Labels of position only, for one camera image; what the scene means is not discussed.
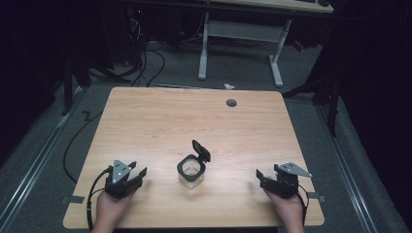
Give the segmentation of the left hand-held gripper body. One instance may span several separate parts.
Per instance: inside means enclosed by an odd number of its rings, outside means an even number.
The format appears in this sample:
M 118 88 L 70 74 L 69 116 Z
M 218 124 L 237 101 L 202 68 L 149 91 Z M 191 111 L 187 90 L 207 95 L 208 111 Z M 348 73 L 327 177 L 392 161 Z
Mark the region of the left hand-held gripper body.
M 129 179 L 133 169 L 118 159 L 114 160 L 114 165 L 109 167 L 109 176 L 106 178 L 104 190 L 111 197 L 122 199 L 136 191 L 143 184 L 143 180 L 136 177 Z

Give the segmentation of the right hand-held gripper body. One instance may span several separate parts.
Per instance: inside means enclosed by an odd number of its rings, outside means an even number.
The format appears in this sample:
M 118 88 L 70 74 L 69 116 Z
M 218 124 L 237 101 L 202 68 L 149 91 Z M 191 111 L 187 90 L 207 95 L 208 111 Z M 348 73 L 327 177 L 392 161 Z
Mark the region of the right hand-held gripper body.
M 280 170 L 276 172 L 276 179 L 264 176 L 264 181 L 259 182 L 260 187 L 268 190 L 284 199 L 288 199 L 298 193 L 298 177 L 312 178 L 312 174 L 305 171 L 293 162 L 279 165 Z

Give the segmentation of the glass jar with black lid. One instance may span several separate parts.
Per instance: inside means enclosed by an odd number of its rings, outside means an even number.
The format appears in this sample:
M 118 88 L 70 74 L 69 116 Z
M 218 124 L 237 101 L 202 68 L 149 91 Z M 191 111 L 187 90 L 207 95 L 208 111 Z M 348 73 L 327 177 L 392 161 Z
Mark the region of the glass jar with black lid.
M 177 164 L 179 181 L 187 188 L 193 189 L 204 180 L 206 164 L 211 161 L 210 152 L 196 140 L 192 140 L 196 154 L 189 154 Z

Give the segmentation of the person's left hand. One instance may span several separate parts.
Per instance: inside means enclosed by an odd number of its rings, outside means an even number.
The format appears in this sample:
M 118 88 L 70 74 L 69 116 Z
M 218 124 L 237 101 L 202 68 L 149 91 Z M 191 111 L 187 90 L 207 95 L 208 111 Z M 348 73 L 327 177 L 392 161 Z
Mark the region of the person's left hand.
M 133 196 L 134 192 L 117 199 L 102 191 L 97 198 L 96 219 L 90 233 L 113 233 Z

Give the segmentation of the person's right hand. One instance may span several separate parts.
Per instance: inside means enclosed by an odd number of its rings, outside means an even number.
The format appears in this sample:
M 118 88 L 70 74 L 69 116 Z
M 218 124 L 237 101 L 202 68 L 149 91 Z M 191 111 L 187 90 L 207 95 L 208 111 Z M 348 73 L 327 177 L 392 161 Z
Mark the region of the person's right hand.
M 300 199 L 296 195 L 284 199 L 268 190 L 264 192 L 273 202 L 274 210 L 282 222 L 285 233 L 305 233 Z

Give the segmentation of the grey tape strip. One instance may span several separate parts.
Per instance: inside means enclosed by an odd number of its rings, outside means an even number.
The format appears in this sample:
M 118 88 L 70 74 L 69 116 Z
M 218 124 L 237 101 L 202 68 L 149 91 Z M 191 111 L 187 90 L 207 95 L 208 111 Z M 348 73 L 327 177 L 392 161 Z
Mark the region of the grey tape strip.
M 75 203 L 75 204 L 83 204 L 85 198 L 83 196 L 64 196 L 61 200 L 62 204 L 69 204 L 69 203 Z
M 320 203 L 324 203 L 326 201 L 326 198 L 318 192 L 307 192 L 307 197 L 309 199 L 317 199 Z

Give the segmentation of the black metal stand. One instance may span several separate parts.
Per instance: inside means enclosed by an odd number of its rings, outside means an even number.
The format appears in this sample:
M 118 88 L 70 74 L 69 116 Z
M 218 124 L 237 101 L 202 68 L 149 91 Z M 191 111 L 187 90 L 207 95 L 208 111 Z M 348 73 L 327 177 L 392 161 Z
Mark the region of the black metal stand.
M 70 56 L 64 64 L 64 110 L 62 112 L 64 116 L 66 116 L 73 107 L 73 80 L 76 80 L 80 87 L 90 87 L 91 85 L 87 63 L 79 56 Z
M 338 97 L 341 77 L 337 75 L 325 76 L 283 93 L 284 98 L 291 98 L 299 93 L 313 92 L 312 102 L 315 105 L 328 104 L 326 127 L 332 136 L 336 136 L 335 123 L 338 114 Z

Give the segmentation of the metal floor rail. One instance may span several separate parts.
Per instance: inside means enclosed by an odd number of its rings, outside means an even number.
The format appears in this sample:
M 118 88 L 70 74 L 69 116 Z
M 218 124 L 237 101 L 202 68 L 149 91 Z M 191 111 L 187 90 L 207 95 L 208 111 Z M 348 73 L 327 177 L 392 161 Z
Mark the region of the metal floor rail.
M 86 92 L 86 87 L 76 87 L 72 106 L 65 109 L 63 92 L 58 91 L 58 100 L 35 120 L 0 169 L 0 233 L 6 233 L 13 224 L 26 197 L 52 156 L 64 126 Z
M 333 156 L 336 160 L 340 176 L 345 184 L 352 206 L 360 221 L 364 233 L 378 233 L 374 220 L 366 206 L 364 197 L 356 183 L 351 169 L 345 159 L 343 150 L 335 136 L 333 136 L 327 125 L 327 113 L 324 107 L 315 106 L 316 113 L 321 120 L 324 131 L 328 137 L 329 143 L 333 150 Z

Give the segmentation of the white metal frame desk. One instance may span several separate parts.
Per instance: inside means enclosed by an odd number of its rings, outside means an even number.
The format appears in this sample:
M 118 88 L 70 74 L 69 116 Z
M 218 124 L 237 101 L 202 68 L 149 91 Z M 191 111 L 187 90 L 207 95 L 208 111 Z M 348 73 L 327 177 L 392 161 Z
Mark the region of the white metal frame desk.
M 334 9 L 327 0 L 205 0 L 207 6 L 213 3 L 229 4 L 240 7 L 258 7 L 263 10 L 280 10 L 282 13 L 332 14 Z M 279 26 L 262 23 L 235 22 L 222 19 L 209 19 L 209 14 L 203 15 L 202 51 L 198 69 L 198 78 L 207 77 L 208 41 L 210 37 L 241 39 L 259 42 L 275 43 L 274 53 L 268 56 L 274 83 L 283 86 L 278 59 L 286 42 L 292 19 L 287 17 Z

